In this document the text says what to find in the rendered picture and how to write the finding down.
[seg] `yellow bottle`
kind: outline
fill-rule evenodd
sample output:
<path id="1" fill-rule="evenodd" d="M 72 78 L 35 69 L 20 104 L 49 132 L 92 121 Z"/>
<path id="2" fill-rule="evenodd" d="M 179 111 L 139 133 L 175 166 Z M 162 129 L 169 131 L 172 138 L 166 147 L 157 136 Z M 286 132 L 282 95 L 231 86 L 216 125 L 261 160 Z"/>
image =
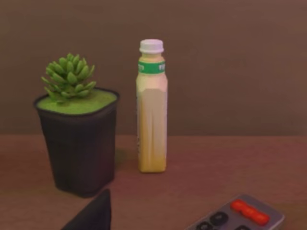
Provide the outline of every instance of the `yellow bottle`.
<path id="1" fill-rule="evenodd" d="M 166 168 L 167 78 L 163 42 L 141 41 L 137 89 L 139 170 L 160 173 Z"/>

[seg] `green band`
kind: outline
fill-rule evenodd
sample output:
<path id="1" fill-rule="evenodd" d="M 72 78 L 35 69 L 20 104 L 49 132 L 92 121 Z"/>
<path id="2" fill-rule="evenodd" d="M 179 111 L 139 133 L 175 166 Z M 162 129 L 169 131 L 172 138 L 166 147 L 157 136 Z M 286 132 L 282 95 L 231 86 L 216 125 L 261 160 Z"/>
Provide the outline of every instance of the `green band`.
<path id="1" fill-rule="evenodd" d="M 157 74 L 165 72 L 165 61 L 159 63 L 145 63 L 139 61 L 139 73 Z"/>

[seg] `wall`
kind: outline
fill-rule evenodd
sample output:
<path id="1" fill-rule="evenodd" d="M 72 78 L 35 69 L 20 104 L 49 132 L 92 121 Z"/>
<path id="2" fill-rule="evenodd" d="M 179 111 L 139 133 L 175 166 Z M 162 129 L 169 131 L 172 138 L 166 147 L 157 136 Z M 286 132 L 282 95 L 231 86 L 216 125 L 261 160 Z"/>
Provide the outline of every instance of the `wall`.
<path id="1" fill-rule="evenodd" d="M 139 41 L 165 42 L 170 135 L 302 135 L 307 1 L 1 0 L 0 133 L 39 133 L 47 63 L 79 53 L 135 133 Z"/>

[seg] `wooden table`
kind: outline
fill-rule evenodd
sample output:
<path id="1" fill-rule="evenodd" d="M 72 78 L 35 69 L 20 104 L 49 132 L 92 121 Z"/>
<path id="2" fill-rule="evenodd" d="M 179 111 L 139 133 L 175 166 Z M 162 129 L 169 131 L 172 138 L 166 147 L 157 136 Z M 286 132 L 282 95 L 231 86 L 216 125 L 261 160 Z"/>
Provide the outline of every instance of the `wooden table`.
<path id="1" fill-rule="evenodd" d="M 305 137 L 170 137 L 163 174 L 138 172 L 135 137 L 117 147 L 112 230 L 183 230 L 240 193 L 307 230 Z M 90 201 L 54 187 L 41 136 L 0 136 L 1 230 L 59 230 Z"/>

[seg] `black object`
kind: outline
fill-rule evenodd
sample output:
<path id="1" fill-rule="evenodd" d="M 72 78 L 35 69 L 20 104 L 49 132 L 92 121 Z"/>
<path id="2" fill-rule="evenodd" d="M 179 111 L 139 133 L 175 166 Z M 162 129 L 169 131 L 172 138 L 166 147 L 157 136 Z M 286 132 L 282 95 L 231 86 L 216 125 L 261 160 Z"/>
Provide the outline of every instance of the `black object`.
<path id="1" fill-rule="evenodd" d="M 213 226 L 207 221 L 204 221 L 197 225 L 196 230 L 213 230 Z"/>
<path id="2" fill-rule="evenodd" d="M 250 228 L 246 227 L 245 225 L 241 225 L 237 227 L 235 230 L 250 230 Z"/>
<path id="3" fill-rule="evenodd" d="M 229 216 L 224 212 L 217 212 L 210 217 L 210 222 L 214 226 L 221 226 L 225 224 L 229 219 Z"/>
<path id="4" fill-rule="evenodd" d="M 111 230 L 110 190 L 104 190 L 61 230 Z"/>
<path id="5" fill-rule="evenodd" d="M 114 179 L 117 99 L 85 115 L 43 110 L 34 102 L 48 149 L 55 185 L 80 197 L 92 197 Z"/>

